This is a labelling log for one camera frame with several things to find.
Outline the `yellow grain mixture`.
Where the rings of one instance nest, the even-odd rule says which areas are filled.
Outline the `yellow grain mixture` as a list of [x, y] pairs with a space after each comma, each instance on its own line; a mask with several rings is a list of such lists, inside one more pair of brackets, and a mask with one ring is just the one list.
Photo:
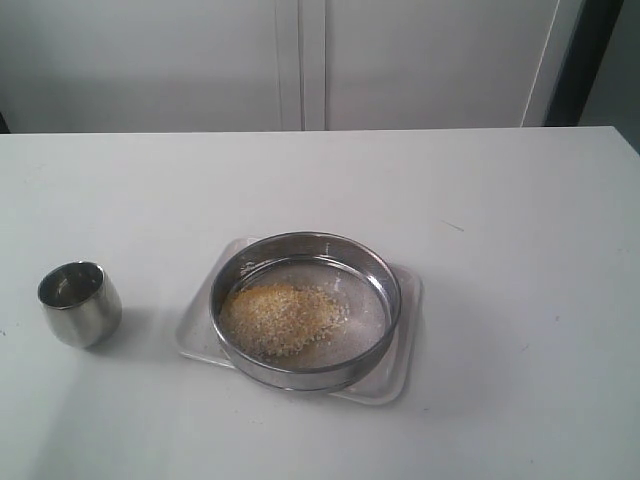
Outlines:
[[347, 308], [319, 287], [276, 283], [243, 289], [222, 308], [222, 330], [242, 352], [289, 357], [328, 339], [347, 320]]

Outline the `stainless steel cup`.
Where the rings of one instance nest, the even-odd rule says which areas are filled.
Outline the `stainless steel cup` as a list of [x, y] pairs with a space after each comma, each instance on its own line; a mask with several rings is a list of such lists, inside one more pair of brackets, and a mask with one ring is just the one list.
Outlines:
[[74, 261], [49, 272], [37, 297], [47, 324], [62, 343], [93, 347], [111, 337], [122, 321], [122, 303], [102, 266]]

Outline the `round steel mesh sieve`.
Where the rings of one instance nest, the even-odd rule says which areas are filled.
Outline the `round steel mesh sieve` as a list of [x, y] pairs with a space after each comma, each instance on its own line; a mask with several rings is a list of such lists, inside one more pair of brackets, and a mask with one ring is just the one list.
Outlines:
[[364, 379], [386, 355], [402, 290], [365, 245], [291, 232], [231, 256], [208, 306], [222, 350], [246, 376], [285, 391], [333, 392]]

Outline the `white plastic tray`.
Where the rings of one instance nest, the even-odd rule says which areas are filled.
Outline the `white plastic tray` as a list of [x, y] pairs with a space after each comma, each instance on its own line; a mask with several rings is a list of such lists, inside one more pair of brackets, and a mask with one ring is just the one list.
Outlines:
[[[178, 321], [175, 338], [182, 356], [232, 371], [236, 369], [222, 350], [212, 325], [209, 294], [224, 263], [258, 240], [251, 236], [236, 238], [226, 245], [218, 257]], [[423, 284], [414, 271], [398, 264], [393, 264], [391, 268], [399, 280], [403, 294], [402, 314], [391, 346], [367, 376], [351, 386], [333, 392], [333, 397], [367, 406], [381, 406], [396, 400], [404, 390], [411, 370], [416, 329], [422, 320]]]

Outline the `white cabinet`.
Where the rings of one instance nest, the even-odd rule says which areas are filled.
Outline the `white cabinet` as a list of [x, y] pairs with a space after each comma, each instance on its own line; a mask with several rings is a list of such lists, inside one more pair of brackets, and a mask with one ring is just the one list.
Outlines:
[[579, 1], [5, 1], [14, 133], [539, 126]]

